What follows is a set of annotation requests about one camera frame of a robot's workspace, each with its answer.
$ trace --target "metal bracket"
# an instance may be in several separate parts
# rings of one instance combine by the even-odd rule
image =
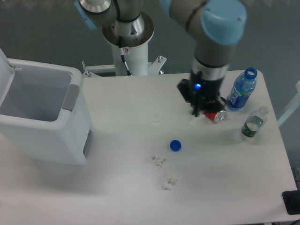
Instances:
[[[158,56],[154,62],[148,62],[148,75],[158,75],[163,74],[161,70],[167,58],[163,56]],[[101,65],[101,66],[85,66],[84,61],[82,61],[82,66],[84,69],[83,76],[87,75],[92,77],[92,74],[102,74],[102,73],[112,73],[115,72],[114,65]]]

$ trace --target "white table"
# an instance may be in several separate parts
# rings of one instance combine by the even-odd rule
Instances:
[[[228,72],[226,96],[241,71]],[[96,128],[83,166],[32,160],[0,135],[1,225],[234,225],[291,221],[281,193],[296,190],[263,75],[240,112],[193,118],[177,89],[188,74],[92,77],[84,94]],[[247,116],[268,122],[246,140]],[[168,148],[173,139],[180,152]],[[162,167],[153,154],[164,156]],[[162,190],[166,174],[177,184]]]

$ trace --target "red soda can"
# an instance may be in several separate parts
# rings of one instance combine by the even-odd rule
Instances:
[[[203,114],[214,123],[220,123],[225,120],[227,112],[224,109],[219,112],[204,112]]]

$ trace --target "blue bottle cap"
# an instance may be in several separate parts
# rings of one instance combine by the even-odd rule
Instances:
[[[171,143],[170,143],[170,149],[172,151],[175,151],[175,152],[179,151],[181,149],[181,143],[180,143],[180,141],[178,141],[178,140],[171,141]]]
[[[253,67],[249,67],[245,70],[245,77],[249,80],[253,80],[257,76],[257,70]]]

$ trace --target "gray panel on bin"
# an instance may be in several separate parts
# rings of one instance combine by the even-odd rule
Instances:
[[[75,107],[76,100],[79,94],[80,87],[76,84],[70,84],[65,100],[62,104],[62,109],[72,111]]]

